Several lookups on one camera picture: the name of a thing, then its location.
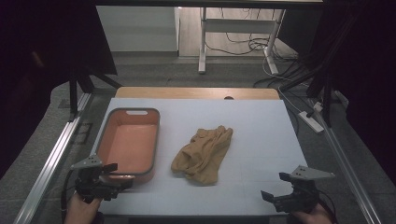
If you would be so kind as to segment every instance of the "white wall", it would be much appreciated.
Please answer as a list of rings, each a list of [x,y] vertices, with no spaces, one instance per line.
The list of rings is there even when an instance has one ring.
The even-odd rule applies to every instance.
[[[96,7],[111,51],[177,51],[173,7]]]

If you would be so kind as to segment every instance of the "white table surface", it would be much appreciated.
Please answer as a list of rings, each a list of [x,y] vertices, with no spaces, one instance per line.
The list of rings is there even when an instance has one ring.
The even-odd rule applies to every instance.
[[[175,100],[113,98],[107,114],[118,107],[152,107],[161,115],[155,176],[146,184],[103,201],[107,215],[143,216],[270,216],[274,206],[260,190],[290,194],[291,184],[279,172],[306,166],[286,107],[281,100]],[[106,120],[103,121],[100,133]],[[197,129],[233,128],[231,146],[214,186],[201,186],[174,175],[173,158]],[[96,150],[99,136],[92,148]]]

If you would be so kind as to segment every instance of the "orange tray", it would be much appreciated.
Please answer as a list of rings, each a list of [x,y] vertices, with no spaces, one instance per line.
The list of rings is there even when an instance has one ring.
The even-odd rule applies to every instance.
[[[96,154],[103,165],[117,163],[112,178],[147,182],[154,176],[160,113],[154,108],[116,108],[106,120]]]

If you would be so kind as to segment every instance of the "human hand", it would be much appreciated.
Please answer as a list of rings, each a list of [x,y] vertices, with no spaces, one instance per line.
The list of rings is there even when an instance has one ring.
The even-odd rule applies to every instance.
[[[70,200],[64,224],[91,224],[101,201],[95,198],[91,203],[84,203],[81,196],[75,193]]]
[[[304,224],[332,224],[329,213],[317,204],[310,214],[305,212],[292,212]]]

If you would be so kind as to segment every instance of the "beige cloth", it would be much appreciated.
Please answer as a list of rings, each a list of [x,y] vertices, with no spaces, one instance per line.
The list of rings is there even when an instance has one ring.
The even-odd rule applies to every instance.
[[[209,185],[218,181],[218,170],[231,143],[233,129],[198,129],[172,162],[172,171],[184,172],[188,179]]]

